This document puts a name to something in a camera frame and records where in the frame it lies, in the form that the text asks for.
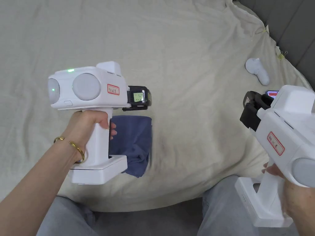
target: white bedsheet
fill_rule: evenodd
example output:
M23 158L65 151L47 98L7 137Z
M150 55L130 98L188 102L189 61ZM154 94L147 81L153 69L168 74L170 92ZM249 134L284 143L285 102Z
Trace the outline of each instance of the white bedsheet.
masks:
M153 119L145 175L100 186L66 179L60 190L96 211L164 207L228 175L258 175L266 154L239 121L245 93L309 87L277 58L263 23L231 0L5 0L0 12L0 199L72 113L49 105L47 78L57 70L114 60L129 85L152 92L149 110L124 113ZM262 59L269 86L245 70L250 57Z

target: yellow clip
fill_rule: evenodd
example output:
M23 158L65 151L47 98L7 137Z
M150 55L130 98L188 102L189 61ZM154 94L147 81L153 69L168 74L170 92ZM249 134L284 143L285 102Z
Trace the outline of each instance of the yellow clip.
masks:
M281 51L281 54L278 56L279 60L282 60L283 58L285 58L285 56L288 54L288 51L285 51L283 53L283 51Z

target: gray headboard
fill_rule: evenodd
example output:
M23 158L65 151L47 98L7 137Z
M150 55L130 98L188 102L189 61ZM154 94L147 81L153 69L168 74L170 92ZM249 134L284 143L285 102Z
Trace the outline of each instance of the gray headboard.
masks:
M239 0L253 10L280 50L315 89L315 0Z

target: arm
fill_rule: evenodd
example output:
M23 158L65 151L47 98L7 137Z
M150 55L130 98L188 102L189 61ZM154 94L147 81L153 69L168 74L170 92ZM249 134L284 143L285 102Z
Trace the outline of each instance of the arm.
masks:
M56 141L0 203L1 235L36 235L68 171L75 161L81 159L69 141L84 151L95 123L107 129L107 113L85 111L73 114L62 134L65 139Z

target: red label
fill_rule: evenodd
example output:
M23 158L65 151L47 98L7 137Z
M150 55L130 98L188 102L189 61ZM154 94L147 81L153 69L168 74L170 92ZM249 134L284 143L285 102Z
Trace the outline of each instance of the red label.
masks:
M107 84L107 92L114 95L119 95L119 87Z
M285 150L284 146L280 143L279 139L273 134L273 132L270 132L267 136L268 142L272 145L273 149L278 153L279 156L281 156Z

